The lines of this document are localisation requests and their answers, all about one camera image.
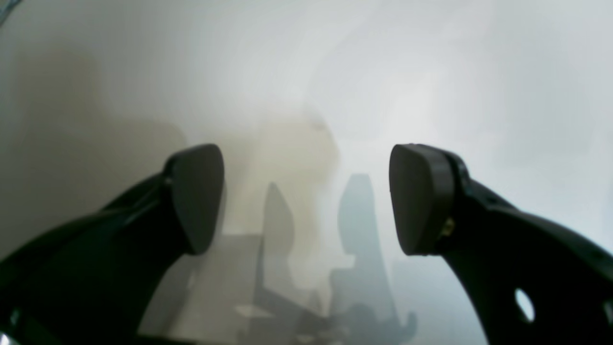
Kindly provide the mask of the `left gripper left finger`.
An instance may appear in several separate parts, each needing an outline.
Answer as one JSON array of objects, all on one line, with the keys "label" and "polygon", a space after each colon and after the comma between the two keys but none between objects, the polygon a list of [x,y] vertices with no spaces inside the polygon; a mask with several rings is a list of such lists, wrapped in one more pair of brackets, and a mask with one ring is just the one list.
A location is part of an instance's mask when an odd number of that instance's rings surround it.
[{"label": "left gripper left finger", "polygon": [[212,244],[223,191],[219,146],[190,147],[102,209],[22,245],[1,262],[1,343],[179,345],[138,328],[167,270]]}]

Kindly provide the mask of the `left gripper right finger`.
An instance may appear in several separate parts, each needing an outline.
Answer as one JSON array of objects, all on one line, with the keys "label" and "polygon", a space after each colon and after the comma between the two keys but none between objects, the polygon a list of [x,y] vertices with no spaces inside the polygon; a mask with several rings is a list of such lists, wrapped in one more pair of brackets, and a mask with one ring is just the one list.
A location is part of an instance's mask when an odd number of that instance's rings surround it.
[{"label": "left gripper right finger", "polygon": [[517,209],[451,151],[399,144],[390,198],[405,255],[442,257],[491,345],[610,345],[613,263],[593,241]]}]

